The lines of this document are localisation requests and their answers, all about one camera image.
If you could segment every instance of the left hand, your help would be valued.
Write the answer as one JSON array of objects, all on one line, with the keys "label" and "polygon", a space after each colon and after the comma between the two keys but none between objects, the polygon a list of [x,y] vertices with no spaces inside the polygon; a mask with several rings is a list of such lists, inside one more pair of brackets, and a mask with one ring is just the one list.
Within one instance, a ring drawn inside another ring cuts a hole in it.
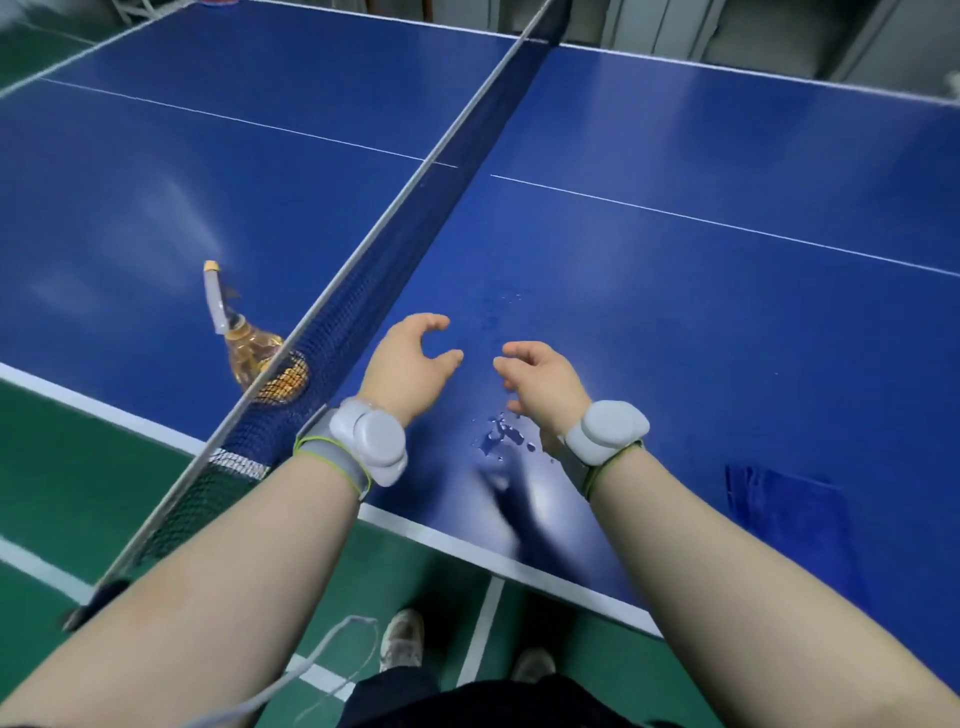
[{"label": "left hand", "polygon": [[428,410],[464,353],[452,349],[428,359],[421,339],[427,331],[443,331],[449,325],[450,319],[442,314],[415,313],[390,327],[373,352],[357,398],[389,412],[404,427]]}]

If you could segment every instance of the white wire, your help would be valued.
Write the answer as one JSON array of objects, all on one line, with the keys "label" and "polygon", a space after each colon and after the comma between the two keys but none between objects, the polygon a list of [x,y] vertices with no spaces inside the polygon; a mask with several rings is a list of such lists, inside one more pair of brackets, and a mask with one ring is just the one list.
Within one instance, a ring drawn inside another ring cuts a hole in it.
[{"label": "white wire", "polygon": [[[313,667],[313,664],[324,653],[324,650],[326,649],[326,646],[330,643],[330,640],[332,640],[340,630],[342,630],[351,622],[355,622],[355,621],[362,621],[367,624],[372,624],[375,639],[373,640],[373,649],[371,650],[370,654],[367,656],[367,659],[364,660],[363,665],[361,665],[356,672],[354,672],[350,677],[344,680],[343,683],[338,685],[328,694],[336,694],[337,692],[341,691],[347,685],[347,683],[349,683],[354,677],[360,674],[363,668],[367,666],[367,663],[373,657],[373,654],[376,652],[376,646],[380,642],[380,630],[379,630],[379,627],[377,626],[376,619],[374,619],[373,617],[359,617],[357,615],[350,615],[349,617],[341,619],[339,623],[334,625],[333,628],[330,629],[330,631],[327,632],[326,635],[324,635],[324,638],[320,640],[320,644],[317,645],[316,649],[314,649],[313,652],[307,655],[306,659],[304,659],[303,662],[300,663],[295,669],[292,669],[289,672],[287,672],[285,675],[280,677],[271,685],[264,688],[262,691],[258,692],[249,700],[245,700],[242,703],[237,703],[231,708],[226,708],[221,711],[214,711],[213,713],[210,713],[206,716],[190,720],[189,722],[183,723],[183,725],[180,728],[210,728],[210,726],[223,723],[226,720],[235,720],[238,717],[245,716],[249,713],[252,713],[253,711],[258,710],[260,707],[262,707],[268,701],[270,701],[274,697],[274,695],[276,695],[278,692],[286,688],[288,685],[290,685],[290,683],[292,683],[294,680],[296,680],[301,675],[303,675],[307,670]],[[300,720],[301,717],[305,716],[307,713],[309,713],[318,705],[320,705],[320,703],[323,702],[323,700],[324,699],[321,698],[315,705],[303,711],[303,713],[297,716],[297,720]]]}]

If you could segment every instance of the dark pants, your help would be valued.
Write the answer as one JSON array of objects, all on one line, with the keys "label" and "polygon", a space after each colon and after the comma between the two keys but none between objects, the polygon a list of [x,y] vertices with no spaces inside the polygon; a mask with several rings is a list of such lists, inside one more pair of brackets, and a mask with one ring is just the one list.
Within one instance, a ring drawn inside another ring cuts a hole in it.
[{"label": "dark pants", "polygon": [[[441,693],[437,682],[422,667],[394,667],[357,683],[344,705],[337,728],[356,728],[368,721],[398,728],[433,725],[629,728],[632,725],[562,675],[549,675],[536,685],[495,680],[470,683]],[[673,723],[654,721],[645,725],[672,726]]]},{"label": "dark pants", "polygon": [[337,728],[353,728],[437,694],[440,686],[423,667],[392,667],[357,683]]}]

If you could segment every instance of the gray wrist strap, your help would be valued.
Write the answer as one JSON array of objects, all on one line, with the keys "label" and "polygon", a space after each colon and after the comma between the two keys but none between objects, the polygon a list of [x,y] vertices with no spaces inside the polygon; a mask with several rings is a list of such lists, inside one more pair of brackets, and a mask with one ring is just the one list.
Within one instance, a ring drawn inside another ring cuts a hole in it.
[{"label": "gray wrist strap", "polygon": [[367,471],[349,451],[335,442],[319,437],[311,438],[308,435],[297,443],[296,452],[309,452],[342,471],[361,500],[370,492],[371,481]]}]

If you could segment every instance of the forearm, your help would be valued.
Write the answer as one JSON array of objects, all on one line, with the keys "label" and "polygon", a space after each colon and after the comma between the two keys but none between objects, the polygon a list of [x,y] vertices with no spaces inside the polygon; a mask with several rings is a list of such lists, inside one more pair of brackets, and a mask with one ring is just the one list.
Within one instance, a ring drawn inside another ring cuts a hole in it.
[{"label": "forearm", "polygon": [[822,582],[640,449],[591,499],[664,637],[735,725],[956,724],[956,696]]},{"label": "forearm", "polygon": [[358,507],[339,471],[295,456],[54,652],[0,725],[167,728],[252,696],[286,666]]}]

